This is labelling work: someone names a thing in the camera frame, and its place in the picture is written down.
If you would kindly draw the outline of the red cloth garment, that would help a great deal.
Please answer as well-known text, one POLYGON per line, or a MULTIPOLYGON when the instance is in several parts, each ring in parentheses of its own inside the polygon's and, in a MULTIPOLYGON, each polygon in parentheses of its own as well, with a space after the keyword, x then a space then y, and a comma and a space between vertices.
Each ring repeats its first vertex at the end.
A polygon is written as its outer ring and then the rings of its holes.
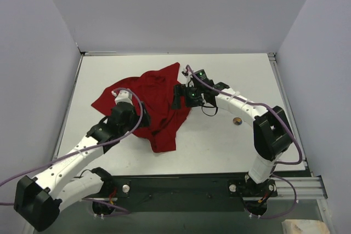
POLYGON ((112 92, 117 88, 130 89, 145 104, 151 117, 149 127, 139 128, 133 134, 149 140, 154 153, 175 151, 176 133, 190 112, 184 99, 181 99, 181 109, 172 109, 173 88, 179 84, 179 69, 180 63, 176 62, 157 71, 147 71, 139 77, 122 79, 105 88, 92 107, 107 116, 115 105, 112 92))

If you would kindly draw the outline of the round gold blue brooch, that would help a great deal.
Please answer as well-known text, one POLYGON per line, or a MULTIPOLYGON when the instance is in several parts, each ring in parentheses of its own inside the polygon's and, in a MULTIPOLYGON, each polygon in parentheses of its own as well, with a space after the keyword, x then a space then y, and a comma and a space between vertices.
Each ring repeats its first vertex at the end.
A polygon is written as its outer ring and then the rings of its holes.
POLYGON ((233 118, 233 123, 235 125, 241 125, 242 124, 242 119, 239 118, 239 117, 235 117, 235 118, 233 118))

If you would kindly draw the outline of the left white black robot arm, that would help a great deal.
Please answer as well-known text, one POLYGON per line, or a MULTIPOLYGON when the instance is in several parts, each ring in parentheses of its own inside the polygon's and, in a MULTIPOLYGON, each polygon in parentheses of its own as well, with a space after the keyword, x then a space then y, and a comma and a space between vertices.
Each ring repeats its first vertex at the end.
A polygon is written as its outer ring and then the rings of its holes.
POLYGON ((25 175, 17 183, 14 209, 36 231, 46 230, 60 212, 93 193, 107 196, 112 182, 90 172, 87 178, 74 177, 93 160, 104 155, 122 139, 151 123, 143 102, 136 108, 130 100, 120 101, 111 115, 92 126, 81 141, 66 155, 33 178, 25 175))

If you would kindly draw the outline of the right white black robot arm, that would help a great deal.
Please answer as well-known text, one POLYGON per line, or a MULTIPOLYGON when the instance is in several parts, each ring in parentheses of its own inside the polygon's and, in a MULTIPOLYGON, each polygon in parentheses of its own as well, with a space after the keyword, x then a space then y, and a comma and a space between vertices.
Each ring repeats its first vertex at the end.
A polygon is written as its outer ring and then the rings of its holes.
POLYGON ((217 110, 225 110, 241 118, 253 128, 253 143, 257 152, 248 177, 256 184, 268 180, 278 159, 292 144, 291 128, 284 110, 279 106, 268 109, 255 105, 227 84, 215 84, 204 70, 190 72, 184 69, 182 75, 186 77, 186 83, 174 86, 172 109, 182 108, 182 103, 188 108, 210 104, 217 110))

